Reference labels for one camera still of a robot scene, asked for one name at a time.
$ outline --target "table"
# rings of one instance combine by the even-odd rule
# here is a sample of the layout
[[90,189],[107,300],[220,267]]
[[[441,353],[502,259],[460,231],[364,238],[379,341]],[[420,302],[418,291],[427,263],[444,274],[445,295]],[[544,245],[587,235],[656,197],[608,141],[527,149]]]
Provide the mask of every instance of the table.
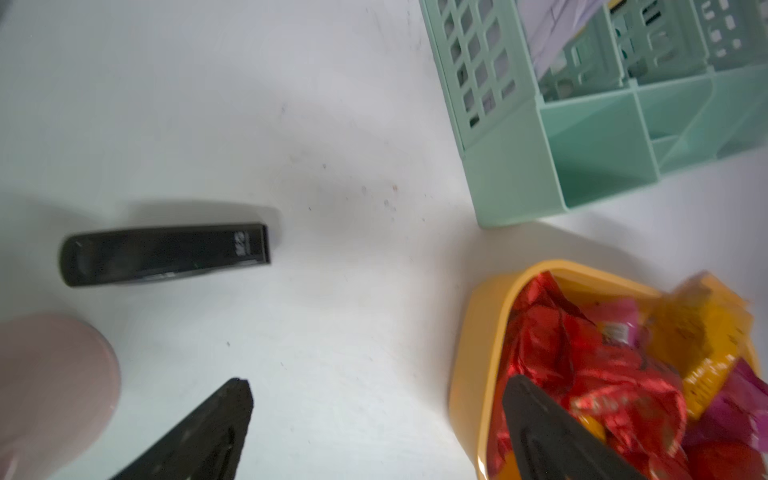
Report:
[[[447,419],[462,309],[567,258],[660,288],[711,269],[768,353],[768,151],[570,215],[477,227],[416,0],[16,0],[0,22],[0,316],[74,313],[123,392],[56,480],[109,478],[226,379],[239,478],[473,478]],[[261,219],[273,265],[67,288],[69,233]]]

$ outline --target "pink cup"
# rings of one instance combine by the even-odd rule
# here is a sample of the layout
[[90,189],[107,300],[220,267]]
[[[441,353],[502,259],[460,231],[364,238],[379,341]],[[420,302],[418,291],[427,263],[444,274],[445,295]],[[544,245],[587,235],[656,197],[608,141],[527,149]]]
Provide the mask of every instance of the pink cup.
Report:
[[119,396],[118,360],[93,327],[56,314],[0,323],[0,479],[43,480],[77,458]]

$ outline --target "yellow plastic container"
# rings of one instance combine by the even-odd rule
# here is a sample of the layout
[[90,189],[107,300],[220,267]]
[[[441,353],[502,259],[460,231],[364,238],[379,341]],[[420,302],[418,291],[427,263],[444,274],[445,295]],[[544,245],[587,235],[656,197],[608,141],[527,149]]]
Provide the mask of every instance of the yellow plastic container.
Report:
[[[475,288],[458,342],[449,417],[458,442],[475,465],[479,480],[488,480],[485,466],[488,427],[509,313],[523,287],[546,271],[554,275],[563,293],[576,304],[631,296],[641,313],[648,313],[662,295],[649,286],[566,260],[548,260],[523,272],[494,276]],[[751,344],[744,356],[759,375]],[[515,464],[508,466],[511,468],[506,468],[499,477],[520,478]]]

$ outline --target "red candy wrapper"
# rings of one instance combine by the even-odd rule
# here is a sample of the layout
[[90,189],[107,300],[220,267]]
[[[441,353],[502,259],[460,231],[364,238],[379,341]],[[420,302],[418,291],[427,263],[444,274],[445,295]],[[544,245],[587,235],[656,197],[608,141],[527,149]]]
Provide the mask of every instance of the red candy wrapper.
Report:
[[512,307],[488,433],[491,477],[511,452],[502,396],[521,374],[574,417],[602,423],[609,446],[649,478],[690,478],[676,459],[686,423],[680,377],[635,349],[605,344],[550,273],[534,278]]
[[695,480],[764,480],[763,456],[739,442],[712,442],[685,449]]
[[768,452],[768,385],[739,360],[699,422],[688,429],[683,446],[727,440]]

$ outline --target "green plastic organizer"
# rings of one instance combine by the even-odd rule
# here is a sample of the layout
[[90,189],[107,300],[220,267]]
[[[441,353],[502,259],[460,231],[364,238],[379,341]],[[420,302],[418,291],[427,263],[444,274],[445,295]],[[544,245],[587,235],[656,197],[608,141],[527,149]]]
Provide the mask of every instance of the green plastic organizer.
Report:
[[479,224],[561,214],[764,144],[764,4],[606,6],[537,82],[514,0],[421,0]]

